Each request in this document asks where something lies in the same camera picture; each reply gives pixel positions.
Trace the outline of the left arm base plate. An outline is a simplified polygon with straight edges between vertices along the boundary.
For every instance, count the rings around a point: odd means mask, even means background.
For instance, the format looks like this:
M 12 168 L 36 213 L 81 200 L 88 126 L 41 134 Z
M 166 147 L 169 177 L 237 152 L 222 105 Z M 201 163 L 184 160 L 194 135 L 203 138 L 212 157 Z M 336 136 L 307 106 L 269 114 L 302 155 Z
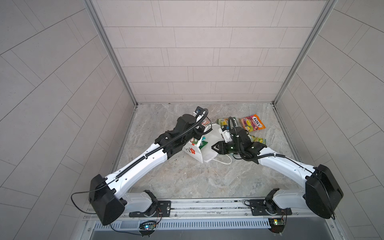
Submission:
M 150 208 L 145 212 L 129 213 L 130 218 L 154 218 L 169 217 L 171 211 L 171 201 L 158 201 L 151 204 Z

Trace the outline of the white floral paper bag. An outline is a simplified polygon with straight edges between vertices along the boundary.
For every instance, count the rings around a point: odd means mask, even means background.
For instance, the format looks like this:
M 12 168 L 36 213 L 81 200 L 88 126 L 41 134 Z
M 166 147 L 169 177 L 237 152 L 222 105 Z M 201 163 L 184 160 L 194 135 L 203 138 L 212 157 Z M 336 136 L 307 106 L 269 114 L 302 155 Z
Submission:
M 230 165 L 233 162 L 233 160 L 229 156 L 229 154 L 227 154 L 225 156 L 227 156 L 230 159 L 230 162 L 225 163 L 225 162 L 222 162 L 222 161 L 216 159 L 216 156 L 218 156 L 219 154 L 217 152 L 213 151 L 211 148 L 212 145 L 216 144 L 219 141 L 224 140 L 222 135 L 221 135 L 221 132 L 222 132 L 221 126 L 218 124 L 213 124 L 213 130 L 210 133 L 208 133 L 207 135 L 202 136 L 202 137 L 205 137 L 206 141 L 208 142 L 208 144 L 205 147 L 203 147 L 200 150 L 199 145 L 200 145 L 202 139 L 196 140 L 196 139 L 192 138 L 183 147 L 183 151 L 185 153 L 187 153 L 189 156 L 191 156 L 192 158 L 194 158 L 195 160 L 198 160 L 200 163 L 208 163 L 210 161 L 216 161 L 216 162 L 219 162 L 219 163 L 224 164 L 224 165 Z

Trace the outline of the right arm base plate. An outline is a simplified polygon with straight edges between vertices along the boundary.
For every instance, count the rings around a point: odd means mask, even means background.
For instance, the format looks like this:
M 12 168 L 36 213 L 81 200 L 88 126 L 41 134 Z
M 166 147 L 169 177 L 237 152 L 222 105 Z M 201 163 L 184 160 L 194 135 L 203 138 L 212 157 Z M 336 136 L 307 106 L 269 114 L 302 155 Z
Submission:
M 253 216 L 290 216 L 290 208 L 281 209 L 272 200 L 253 199 L 248 200 L 247 205 L 251 209 Z

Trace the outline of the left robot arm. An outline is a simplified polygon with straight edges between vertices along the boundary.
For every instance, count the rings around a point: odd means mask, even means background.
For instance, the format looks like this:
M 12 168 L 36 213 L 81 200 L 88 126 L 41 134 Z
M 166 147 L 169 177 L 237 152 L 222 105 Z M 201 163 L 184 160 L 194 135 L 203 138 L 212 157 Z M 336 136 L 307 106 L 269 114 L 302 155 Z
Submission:
M 161 134 L 126 166 L 106 177 L 96 175 L 92 178 L 88 199 L 102 225 L 110 225 L 124 214 L 132 217 L 170 216 L 169 201 L 159 201 L 148 190 L 133 194 L 128 190 L 153 168 L 180 152 L 192 138 L 200 140 L 209 133 L 203 125 L 207 117 L 208 109 L 200 107 L 193 115 L 182 115 L 173 130 Z

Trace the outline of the orange pink Fox's candy bag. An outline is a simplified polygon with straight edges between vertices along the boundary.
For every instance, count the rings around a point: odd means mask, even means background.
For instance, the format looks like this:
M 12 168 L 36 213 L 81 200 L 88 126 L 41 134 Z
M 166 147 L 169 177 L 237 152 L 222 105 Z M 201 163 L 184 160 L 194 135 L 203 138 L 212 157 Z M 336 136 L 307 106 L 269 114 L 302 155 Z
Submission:
M 243 129 L 248 132 L 263 130 L 266 128 L 258 115 L 252 115 L 252 116 L 241 118 L 240 123 Z

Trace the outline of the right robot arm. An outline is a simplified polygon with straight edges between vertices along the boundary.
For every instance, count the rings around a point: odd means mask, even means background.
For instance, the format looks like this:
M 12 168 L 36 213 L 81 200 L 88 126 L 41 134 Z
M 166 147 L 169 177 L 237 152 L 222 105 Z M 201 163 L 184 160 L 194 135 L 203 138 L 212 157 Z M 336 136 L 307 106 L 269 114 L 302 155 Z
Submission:
M 297 162 L 263 143 L 252 142 L 240 127 L 219 130 L 219 133 L 222 141 L 212 146 L 218 154 L 236 154 L 244 161 L 271 168 L 300 186 L 294 190 L 271 190 L 263 203 L 268 214 L 276 215 L 282 210 L 296 208 L 311 210 L 323 219 L 335 217 L 335 209 L 344 193 L 328 167 Z

